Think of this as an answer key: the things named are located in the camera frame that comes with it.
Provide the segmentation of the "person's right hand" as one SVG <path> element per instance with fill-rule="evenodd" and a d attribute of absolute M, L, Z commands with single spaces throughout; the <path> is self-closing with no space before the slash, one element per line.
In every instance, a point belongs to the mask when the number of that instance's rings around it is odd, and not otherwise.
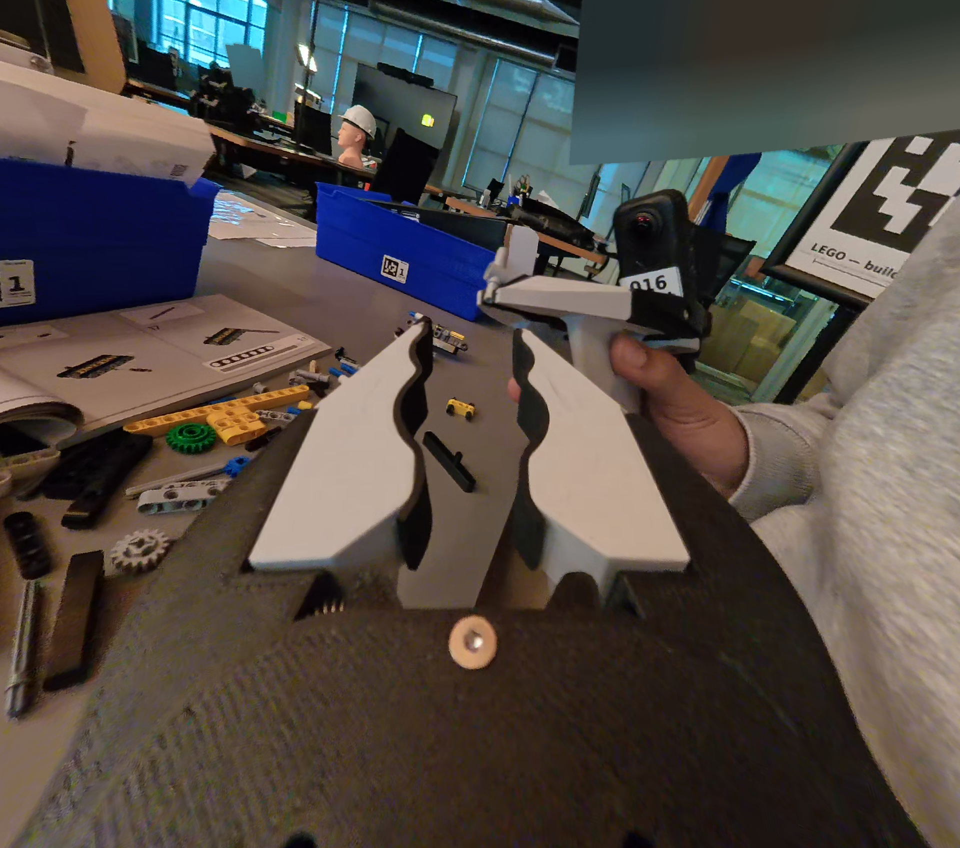
<path fill-rule="evenodd" d="M 644 396 L 649 419 L 667 441 L 724 498 L 744 481 L 750 448 L 737 414 L 705 392 L 678 359 L 627 333 L 610 343 L 614 374 Z"/>

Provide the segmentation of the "short black lego beam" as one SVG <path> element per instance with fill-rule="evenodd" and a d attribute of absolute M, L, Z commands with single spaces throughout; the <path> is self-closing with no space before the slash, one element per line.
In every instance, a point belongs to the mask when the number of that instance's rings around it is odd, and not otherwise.
<path fill-rule="evenodd" d="M 69 689 L 89 678 L 91 645 L 99 618 L 104 577 L 105 554 L 102 549 L 71 556 L 55 613 L 42 681 L 44 693 Z"/>

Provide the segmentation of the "grey lego liftarm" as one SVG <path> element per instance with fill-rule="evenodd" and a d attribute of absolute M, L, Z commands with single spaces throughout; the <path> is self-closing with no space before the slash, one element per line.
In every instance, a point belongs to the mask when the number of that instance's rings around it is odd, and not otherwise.
<path fill-rule="evenodd" d="M 202 510 L 226 490 L 227 477 L 166 484 L 138 495 L 136 510 L 142 515 L 164 515 Z"/>

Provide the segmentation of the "black lego worm gear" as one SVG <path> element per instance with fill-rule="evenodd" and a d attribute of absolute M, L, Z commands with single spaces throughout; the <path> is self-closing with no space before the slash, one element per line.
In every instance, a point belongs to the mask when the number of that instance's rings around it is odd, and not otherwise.
<path fill-rule="evenodd" d="M 37 517 L 29 511 L 16 511 L 4 518 L 3 527 L 21 578 L 30 581 L 48 576 L 53 559 Z"/>

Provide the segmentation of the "light grey long lego beam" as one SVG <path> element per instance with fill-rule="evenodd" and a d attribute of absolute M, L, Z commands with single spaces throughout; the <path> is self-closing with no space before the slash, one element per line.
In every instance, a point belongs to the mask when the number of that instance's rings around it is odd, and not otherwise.
<path fill-rule="evenodd" d="M 18 482 L 30 482 L 49 474 L 58 464 L 61 452 L 53 447 L 1 458 L 1 490 L 9 492 Z"/>

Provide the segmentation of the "small mixed lego assembly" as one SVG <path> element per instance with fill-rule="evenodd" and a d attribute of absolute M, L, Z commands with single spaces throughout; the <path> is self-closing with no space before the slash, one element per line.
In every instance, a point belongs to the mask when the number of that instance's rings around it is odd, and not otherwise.
<path fill-rule="evenodd" d="M 409 311 L 409 316 L 407 317 L 406 321 L 401 326 L 397 327 L 394 333 L 397 336 L 400 336 L 413 324 L 422 322 L 424 320 L 429 320 L 426 314 L 418 311 Z M 432 321 L 431 325 L 433 332 L 433 347 L 436 350 L 449 354 L 455 358 L 458 358 L 460 355 L 465 354 L 469 350 L 469 343 L 462 333 L 448 326 L 444 326 L 436 321 Z"/>

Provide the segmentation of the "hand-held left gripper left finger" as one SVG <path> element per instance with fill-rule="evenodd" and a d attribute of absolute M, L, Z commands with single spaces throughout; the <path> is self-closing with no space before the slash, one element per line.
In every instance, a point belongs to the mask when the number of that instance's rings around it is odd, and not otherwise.
<path fill-rule="evenodd" d="M 258 571 L 422 564 L 432 529 L 424 450 L 433 324 L 415 318 L 322 401 L 248 555 Z"/>

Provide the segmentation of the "person's right forearm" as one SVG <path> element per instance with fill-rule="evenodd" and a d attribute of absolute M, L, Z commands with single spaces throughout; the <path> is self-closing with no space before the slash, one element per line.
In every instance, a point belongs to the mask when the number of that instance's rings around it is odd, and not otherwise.
<path fill-rule="evenodd" d="M 959 842 L 959 213 L 953 199 L 795 406 L 734 410 L 730 500 L 812 617 L 932 846 Z"/>

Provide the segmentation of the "small grey lego connector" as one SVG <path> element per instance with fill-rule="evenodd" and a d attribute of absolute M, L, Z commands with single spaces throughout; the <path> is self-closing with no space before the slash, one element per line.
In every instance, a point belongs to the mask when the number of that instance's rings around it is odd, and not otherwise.
<path fill-rule="evenodd" d="M 510 250 L 504 245 L 495 253 L 493 261 L 484 272 L 484 286 L 478 293 L 480 305 L 492 305 L 495 302 L 498 290 L 504 288 L 519 278 L 523 272 L 511 265 Z"/>

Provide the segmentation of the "flat black lego piece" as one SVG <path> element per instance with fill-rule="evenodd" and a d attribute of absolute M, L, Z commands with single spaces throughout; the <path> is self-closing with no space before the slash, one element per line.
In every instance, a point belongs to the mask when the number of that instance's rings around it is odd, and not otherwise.
<path fill-rule="evenodd" d="M 464 464 L 461 451 L 452 451 L 432 431 L 426 431 L 422 435 L 422 445 L 462 492 L 467 494 L 474 493 L 476 478 Z"/>

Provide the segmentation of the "black monitor back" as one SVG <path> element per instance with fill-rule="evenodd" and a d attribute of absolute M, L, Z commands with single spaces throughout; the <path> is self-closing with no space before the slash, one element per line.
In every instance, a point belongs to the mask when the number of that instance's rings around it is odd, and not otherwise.
<path fill-rule="evenodd" d="M 368 190 L 394 203 L 417 206 L 439 157 L 439 148 L 398 127 Z"/>

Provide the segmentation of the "grey lego gear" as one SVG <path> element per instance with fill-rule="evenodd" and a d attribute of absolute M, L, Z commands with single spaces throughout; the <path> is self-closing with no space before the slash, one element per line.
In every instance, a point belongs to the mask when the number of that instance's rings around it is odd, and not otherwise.
<path fill-rule="evenodd" d="M 142 575 L 155 570 L 174 541 L 162 530 L 139 529 L 119 539 L 109 553 L 111 570 L 119 575 Z"/>

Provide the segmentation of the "green lego gear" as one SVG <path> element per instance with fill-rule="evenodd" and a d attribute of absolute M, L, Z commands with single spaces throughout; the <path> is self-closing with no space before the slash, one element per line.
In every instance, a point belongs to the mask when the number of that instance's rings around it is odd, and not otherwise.
<path fill-rule="evenodd" d="M 176 454 L 194 457 L 213 450 L 219 436 L 207 422 L 184 422 L 169 429 L 164 440 L 167 447 Z"/>

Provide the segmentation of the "cardboard boxes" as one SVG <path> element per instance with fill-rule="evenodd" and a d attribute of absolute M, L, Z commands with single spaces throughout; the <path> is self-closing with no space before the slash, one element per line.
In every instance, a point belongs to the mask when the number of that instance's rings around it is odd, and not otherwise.
<path fill-rule="evenodd" d="M 747 299 L 738 305 L 713 304 L 711 332 L 699 361 L 756 387 L 781 356 L 797 329 L 796 319 Z"/>

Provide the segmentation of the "blue bin with black contents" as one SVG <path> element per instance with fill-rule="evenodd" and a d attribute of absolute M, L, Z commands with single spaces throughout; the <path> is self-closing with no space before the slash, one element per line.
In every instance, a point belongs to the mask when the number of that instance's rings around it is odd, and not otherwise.
<path fill-rule="evenodd" d="M 316 254 L 335 266 L 473 322 L 484 273 L 510 226 L 372 191 L 316 183 Z"/>

